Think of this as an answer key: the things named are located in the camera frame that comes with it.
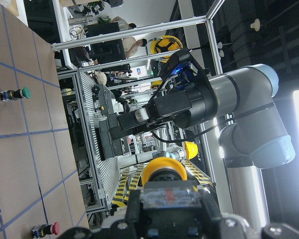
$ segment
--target yellow and black hazard stripe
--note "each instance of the yellow and black hazard stripe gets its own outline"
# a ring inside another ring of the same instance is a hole
[[[130,168],[127,168],[123,171],[121,179],[120,179],[119,187],[118,187],[116,194],[112,201],[112,204],[116,204],[119,207],[126,206],[126,204],[123,202],[123,199],[124,199],[124,192],[125,192],[125,188],[126,188],[126,182],[129,177],[129,172],[130,172]]]
[[[189,160],[184,160],[181,163],[193,173],[194,177],[197,179],[200,185],[209,184],[210,186],[213,186],[210,178],[203,171],[197,168],[192,162],[190,162]]]
[[[126,194],[126,196],[125,196],[125,198],[124,198],[125,201],[128,201],[128,200],[129,200],[130,191],[131,191],[131,190],[136,190],[143,169],[144,169],[144,164],[143,164],[143,163],[139,164],[139,165],[138,165],[138,168],[137,168],[137,170],[136,170],[136,172],[135,172],[135,175],[134,175],[134,177],[133,177],[133,179],[132,179],[132,182],[131,182],[131,184],[130,184],[130,186],[129,186],[128,192],[127,192],[127,194]]]

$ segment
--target green push button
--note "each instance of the green push button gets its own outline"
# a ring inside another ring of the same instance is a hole
[[[29,99],[31,97],[31,92],[29,90],[28,87],[23,87],[22,89],[22,94],[24,97],[26,97],[27,99]]]

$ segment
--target black monitor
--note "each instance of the black monitor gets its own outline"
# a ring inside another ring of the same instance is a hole
[[[87,37],[120,31],[119,24],[117,22],[88,25],[87,27]],[[90,58],[93,60],[97,59],[99,64],[126,59],[121,39],[91,44],[91,50],[92,53],[90,54]],[[104,72],[125,70],[128,70],[127,64],[102,69]]]

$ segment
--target person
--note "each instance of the person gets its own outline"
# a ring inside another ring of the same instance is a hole
[[[132,36],[123,38],[125,57],[130,58],[131,56],[134,56],[137,53],[139,46],[144,47],[147,43],[148,41],[144,38],[138,41],[136,41]]]
[[[136,27],[134,23],[128,24],[124,19],[120,18],[119,16],[114,17],[111,23],[113,22],[117,22],[119,24],[120,31],[125,31]]]

